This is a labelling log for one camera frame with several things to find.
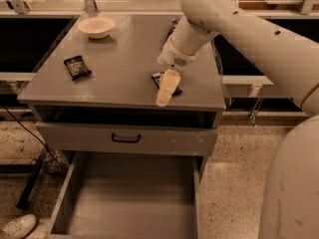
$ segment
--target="person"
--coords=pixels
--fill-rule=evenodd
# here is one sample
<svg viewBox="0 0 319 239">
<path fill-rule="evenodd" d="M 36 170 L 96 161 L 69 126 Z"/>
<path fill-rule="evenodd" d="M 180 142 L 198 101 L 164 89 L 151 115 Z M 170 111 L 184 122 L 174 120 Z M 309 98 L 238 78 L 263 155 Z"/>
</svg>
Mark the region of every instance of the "person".
<svg viewBox="0 0 319 239">
<path fill-rule="evenodd" d="M 0 230 L 0 239 L 21 239 L 27 236 L 36 226 L 37 218 L 27 214 L 5 224 Z"/>
</svg>

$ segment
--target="closed drawer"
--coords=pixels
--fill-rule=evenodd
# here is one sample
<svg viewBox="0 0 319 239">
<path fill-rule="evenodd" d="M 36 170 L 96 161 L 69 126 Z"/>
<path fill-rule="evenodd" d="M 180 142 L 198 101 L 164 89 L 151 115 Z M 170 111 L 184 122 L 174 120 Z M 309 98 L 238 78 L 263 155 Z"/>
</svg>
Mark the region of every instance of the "closed drawer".
<svg viewBox="0 0 319 239">
<path fill-rule="evenodd" d="M 51 148 L 61 150 L 207 155 L 216 141 L 216 130 L 211 128 L 57 122 L 37 122 L 36 127 Z"/>
<path fill-rule="evenodd" d="M 49 238 L 197 239 L 195 157 L 76 153 Z"/>
</svg>

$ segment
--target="gray tabletop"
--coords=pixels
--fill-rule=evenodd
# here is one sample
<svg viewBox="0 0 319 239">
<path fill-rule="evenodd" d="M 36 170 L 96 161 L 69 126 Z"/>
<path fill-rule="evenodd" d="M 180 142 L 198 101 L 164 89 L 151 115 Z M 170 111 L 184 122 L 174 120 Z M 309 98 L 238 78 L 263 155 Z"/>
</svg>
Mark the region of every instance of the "gray tabletop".
<svg viewBox="0 0 319 239">
<path fill-rule="evenodd" d="M 103 15 L 116 21 L 110 36 L 94 40 L 80 32 L 78 23 L 87 17 L 83 15 L 22 90 L 20 103 L 160 109 L 156 105 L 158 88 L 151 74 L 166 70 L 157 58 L 172 19 L 180 15 Z M 73 82 L 63 62 L 78 55 L 93 73 Z M 200 50 L 181 76 L 183 93 L 173 97 L 166 110 L 224 110 L 210 44 Z"/>
</svg>

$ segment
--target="drawer bottom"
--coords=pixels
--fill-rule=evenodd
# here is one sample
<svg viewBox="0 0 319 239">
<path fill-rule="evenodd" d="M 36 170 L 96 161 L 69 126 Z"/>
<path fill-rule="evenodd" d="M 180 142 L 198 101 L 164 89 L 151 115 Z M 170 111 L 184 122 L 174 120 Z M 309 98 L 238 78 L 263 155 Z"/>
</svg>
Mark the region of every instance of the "drawer bottom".
<svg viewBox="0 0 319 239">
<path fill-rule="evenodd" d="M 184 156 L 77 153 L 51 238 L 197 238 L 194 165 Z"/>
</svg>

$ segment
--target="white shoe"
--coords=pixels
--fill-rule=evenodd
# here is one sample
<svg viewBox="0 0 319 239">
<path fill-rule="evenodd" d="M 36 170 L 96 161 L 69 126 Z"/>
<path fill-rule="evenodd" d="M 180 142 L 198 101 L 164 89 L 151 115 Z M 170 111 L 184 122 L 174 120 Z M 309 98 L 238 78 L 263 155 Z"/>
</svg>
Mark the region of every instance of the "white shoe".
<svg viewBox="0 0 319 239">
<path fill-rule="evenodd" d="M 0 239 L 21 239 L 31 232 L 37 223 L 33 214 L 14 219 L 0 230 Z"/>
</svg>

